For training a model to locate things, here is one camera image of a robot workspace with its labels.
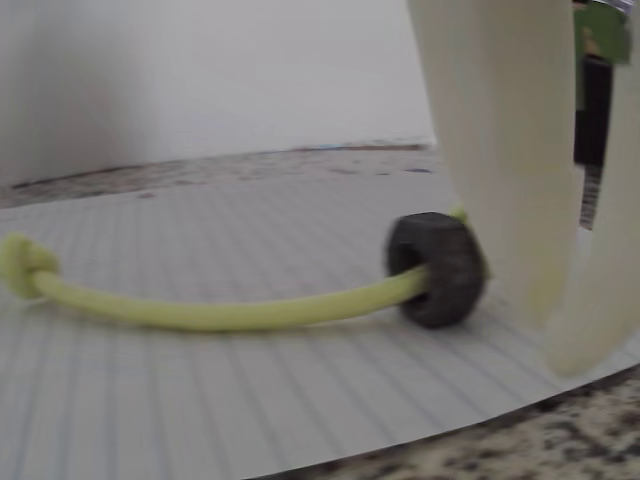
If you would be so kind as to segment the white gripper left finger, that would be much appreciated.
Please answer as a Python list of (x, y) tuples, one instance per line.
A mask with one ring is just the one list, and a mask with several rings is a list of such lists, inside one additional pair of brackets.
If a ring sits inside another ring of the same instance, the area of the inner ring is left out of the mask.
[(578, 225), (567, 1), (408, 5), (437, 144), (518, 316), (561, 307)]

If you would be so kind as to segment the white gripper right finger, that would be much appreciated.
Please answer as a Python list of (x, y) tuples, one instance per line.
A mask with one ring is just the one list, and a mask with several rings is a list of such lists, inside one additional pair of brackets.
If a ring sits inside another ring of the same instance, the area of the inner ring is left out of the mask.
[[(580, 375), (639, 327), (639, 8), (590, 1), (542, 4), (542, 146), (549, 177), (542, 233), (545, 287), (555, 307), (545, 358)], [(602, 167), (590, 249), (573, 266), (574, 165)]]

